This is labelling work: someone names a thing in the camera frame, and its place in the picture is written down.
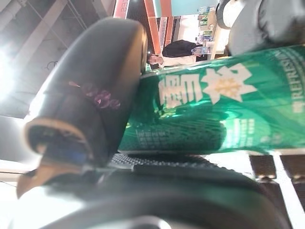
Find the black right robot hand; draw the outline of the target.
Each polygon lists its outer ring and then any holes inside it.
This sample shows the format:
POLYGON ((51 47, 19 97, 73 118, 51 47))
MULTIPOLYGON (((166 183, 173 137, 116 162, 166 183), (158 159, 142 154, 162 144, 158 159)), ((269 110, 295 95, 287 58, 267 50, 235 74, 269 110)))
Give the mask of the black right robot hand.
POLYGON ((305 42, 303 0, 221 0, 217 24, 230 31, 231 55, 305 42))

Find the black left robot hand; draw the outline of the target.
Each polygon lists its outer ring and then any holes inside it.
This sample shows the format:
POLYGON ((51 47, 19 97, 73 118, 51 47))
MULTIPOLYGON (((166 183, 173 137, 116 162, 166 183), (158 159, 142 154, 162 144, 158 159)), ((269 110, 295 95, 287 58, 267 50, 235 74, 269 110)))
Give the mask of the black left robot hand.
POLYGON ((38 91, 24 137, 41 155, 21 176, 11 229, 288 229, 272 194, 200 155, 260 150, 275 86, 198 64, 145 74, 146 32, 93 24, 38 91))

